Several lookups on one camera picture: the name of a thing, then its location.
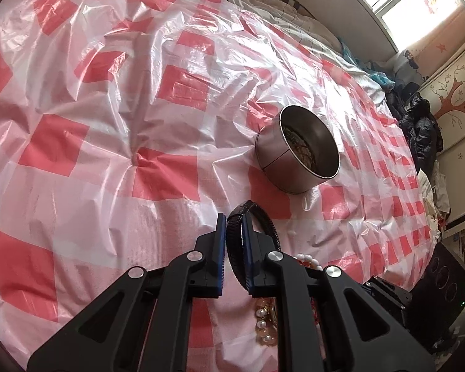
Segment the round metal tin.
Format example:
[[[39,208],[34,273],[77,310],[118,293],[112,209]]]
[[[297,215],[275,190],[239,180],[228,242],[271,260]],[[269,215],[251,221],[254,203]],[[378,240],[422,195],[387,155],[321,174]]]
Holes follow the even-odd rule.
[[[259,132],[255,154],[261,170],[281,191],[301,194],[340,168],[338,146],[329,128],[308,109],[287,106]]]

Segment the black jacket pile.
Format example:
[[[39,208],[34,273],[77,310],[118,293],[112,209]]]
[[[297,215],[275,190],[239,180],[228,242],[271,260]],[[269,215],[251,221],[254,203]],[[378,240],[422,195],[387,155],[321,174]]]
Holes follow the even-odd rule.
[[[444,148],[444,140],[430,112],[429,101],[417,93],[405,109],[403,100],[392,91],[386,94],[386,104],[405,136],[417,172],[423,171],[432,180],[434,163]]]

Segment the red white checkered plastic sheet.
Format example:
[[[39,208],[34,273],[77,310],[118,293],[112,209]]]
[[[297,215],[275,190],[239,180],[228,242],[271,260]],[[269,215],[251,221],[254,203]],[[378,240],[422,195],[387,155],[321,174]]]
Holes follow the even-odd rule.
[[[255,156],[299,105],[333,180],[290,196]],[[405,137],[341,66],[228,0],[3,0],[0,339],[19,365],[126,269],[252,200],[282,249],[409,289],[435,246]]]

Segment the tree pattern wardrobe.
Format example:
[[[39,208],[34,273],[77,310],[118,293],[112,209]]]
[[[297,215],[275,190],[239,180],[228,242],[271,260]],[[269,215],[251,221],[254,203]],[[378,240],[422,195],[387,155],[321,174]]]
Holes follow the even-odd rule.
[[[424,84],[420,94],[429,100],[444,140],[438,163],[449,196],[447,227],[461,228],[465,226],[465,51]]]

